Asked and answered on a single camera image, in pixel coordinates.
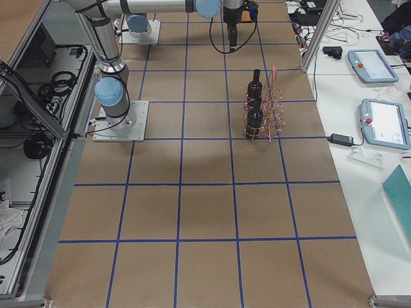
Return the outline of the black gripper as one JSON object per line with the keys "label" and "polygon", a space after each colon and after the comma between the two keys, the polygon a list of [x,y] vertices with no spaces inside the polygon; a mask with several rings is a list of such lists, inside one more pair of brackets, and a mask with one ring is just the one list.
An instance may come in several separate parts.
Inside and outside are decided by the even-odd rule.
{"label": "black gripper", "polygon": [[238,43],[238,30],[234,26],[242,20],[243,7],[243,0],[223,0],[223,21],[228,25],[230,47],[236,47]]}

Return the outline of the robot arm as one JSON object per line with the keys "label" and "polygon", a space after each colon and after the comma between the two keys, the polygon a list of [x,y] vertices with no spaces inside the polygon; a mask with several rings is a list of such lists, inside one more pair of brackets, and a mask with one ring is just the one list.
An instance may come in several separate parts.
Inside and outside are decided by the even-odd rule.
{"label": "robot arm", "polygon": [[152,28],[145,13],[131,14],[127,17],[128,32],[133,37],[146,37],[152,32]]}
{"label": "robot arm", "polygon": [[123,80],[128,78],[128,68],[115,39],[114,17],[126,17],[128,31],[145,37],[152,30],[148,13],[196,12],[211,19],[222,12],[228,27],[230,51],[233,52],[237,45],[237,24],[242,21],[244,11],[255,7],[250,1],[68,1],[67,4],[81,15],[102,75]]}

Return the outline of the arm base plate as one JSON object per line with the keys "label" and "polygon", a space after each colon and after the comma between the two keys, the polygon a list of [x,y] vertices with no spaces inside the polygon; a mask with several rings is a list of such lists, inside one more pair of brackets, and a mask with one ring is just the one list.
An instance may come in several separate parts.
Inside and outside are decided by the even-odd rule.
{"label": "arm base plate", "polygon": [[136,32],[128,26],[125,21],[122,33],[119,36],[119,43],[124,45],[157,45],[161,28],[160,20],[149,20],[145,32]]}
{"label": "arm base plate", "polygon": [[99,117],[103,120],[96,123],[95,142],[143,142],[146,130],[149,101],[131,101],[128,114],[125,117],[113,119],[107,117],[103,107]]}

